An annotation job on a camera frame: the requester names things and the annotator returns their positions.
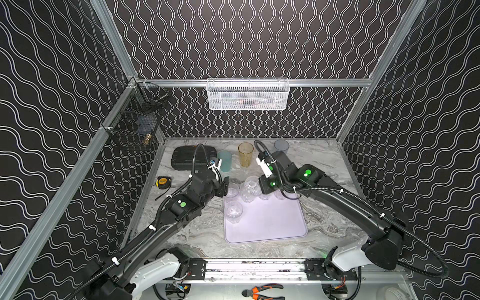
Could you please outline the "tall yellow plastic cup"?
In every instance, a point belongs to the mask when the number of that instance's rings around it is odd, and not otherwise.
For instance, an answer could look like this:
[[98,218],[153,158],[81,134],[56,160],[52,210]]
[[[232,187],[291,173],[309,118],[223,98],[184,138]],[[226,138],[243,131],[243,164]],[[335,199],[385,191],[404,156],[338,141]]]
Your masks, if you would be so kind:
[[241,167],[248,168],[252,161],[254,146],[249,142],[242,142],[237,149]]

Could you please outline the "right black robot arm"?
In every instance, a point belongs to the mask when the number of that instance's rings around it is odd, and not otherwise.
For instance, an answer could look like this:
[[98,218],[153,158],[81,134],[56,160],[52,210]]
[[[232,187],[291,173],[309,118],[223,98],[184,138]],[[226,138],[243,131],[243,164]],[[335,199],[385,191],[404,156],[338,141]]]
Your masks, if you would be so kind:
[[[375,265],[384,270],[397,266],[430,278],[445,279],[450,270],[446,260],[426,241],[406,228],[398,217],[372,206],[362,197],[346,190],[324,171],[305,164],[297,167],[285,153],[262,151],[256,158],[263,175],[259,179],[261,191],[305,196],[332,208],[361,228],[366,237],[345,246],[335,246],[322,263],[322,272],[329,279],[339,280],[352,269]],[[400,260],[405,237],[423,245],[441,264],[440,272],[429,272]]]

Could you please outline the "teal textured plastic cup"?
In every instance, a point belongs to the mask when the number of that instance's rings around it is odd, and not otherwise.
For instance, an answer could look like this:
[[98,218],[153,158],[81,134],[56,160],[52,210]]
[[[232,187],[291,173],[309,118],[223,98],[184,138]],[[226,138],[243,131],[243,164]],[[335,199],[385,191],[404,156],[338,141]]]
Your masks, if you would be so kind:
[[233,162],[233,155],[228,150],[222,150],[217,153],[218,158],[221,160],[220,170],[224,173],[230,172]]

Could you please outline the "tall blue plastic cup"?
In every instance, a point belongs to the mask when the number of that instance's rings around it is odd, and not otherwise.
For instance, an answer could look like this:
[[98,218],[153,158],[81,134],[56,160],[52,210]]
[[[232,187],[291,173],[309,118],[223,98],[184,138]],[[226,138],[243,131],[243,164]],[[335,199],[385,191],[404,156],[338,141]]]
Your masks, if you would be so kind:
[[289,148],[290,148],[290,144],[286,140],[278,139],[274,142],[274,147],[275,147],[276,151],[281,151],[283,153],[287,153]]

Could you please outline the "clear plain glass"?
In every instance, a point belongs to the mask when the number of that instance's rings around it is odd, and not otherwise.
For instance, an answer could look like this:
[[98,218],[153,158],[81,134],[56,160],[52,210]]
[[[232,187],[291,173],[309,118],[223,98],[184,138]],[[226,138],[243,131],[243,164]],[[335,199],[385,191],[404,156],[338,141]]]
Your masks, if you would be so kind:
[[288,200],[287,198],[287,194],[281,190],[277,190],[274,192],[274,196],[278,199],[278,200]]

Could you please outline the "lavender plastic tray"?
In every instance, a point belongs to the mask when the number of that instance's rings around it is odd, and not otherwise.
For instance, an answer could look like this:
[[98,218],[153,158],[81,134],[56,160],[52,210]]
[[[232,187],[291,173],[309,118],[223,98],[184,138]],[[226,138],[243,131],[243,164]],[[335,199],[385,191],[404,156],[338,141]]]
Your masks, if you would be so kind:
[[252,202],[235,201],[241,214],[231,222],[224,213],[224,238],[230,244],[301,238],[307,235],[305,217],[298,200],[268,200],[256,197]]

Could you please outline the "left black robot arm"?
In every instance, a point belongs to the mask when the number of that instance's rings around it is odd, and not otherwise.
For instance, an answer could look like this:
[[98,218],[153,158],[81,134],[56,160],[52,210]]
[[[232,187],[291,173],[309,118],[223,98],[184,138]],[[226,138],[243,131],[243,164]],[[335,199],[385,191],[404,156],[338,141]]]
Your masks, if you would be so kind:
[[218,159],[210,159],[203,144],[192,156],[188,180],[160,204],[153,222],[120,251],[98,266],[87,268],[87,278],[67,298],[88,300],[133,300],[157,282],[174,276],[181,266],[176,256],[147,263],[171,236],[201,216],[214,198],[228,192],[229,179],[218,170]]

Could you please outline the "clear faceted glass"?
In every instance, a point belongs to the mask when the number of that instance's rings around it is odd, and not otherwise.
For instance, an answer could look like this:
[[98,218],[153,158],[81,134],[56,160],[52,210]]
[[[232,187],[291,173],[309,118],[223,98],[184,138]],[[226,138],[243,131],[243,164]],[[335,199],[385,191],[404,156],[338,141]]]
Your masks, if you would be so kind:
[[236,197],[238,197],[239,194],[240,194],[240,186],[235,182],[229,183],[227,194],[225,197],[228,199],[235,199]]

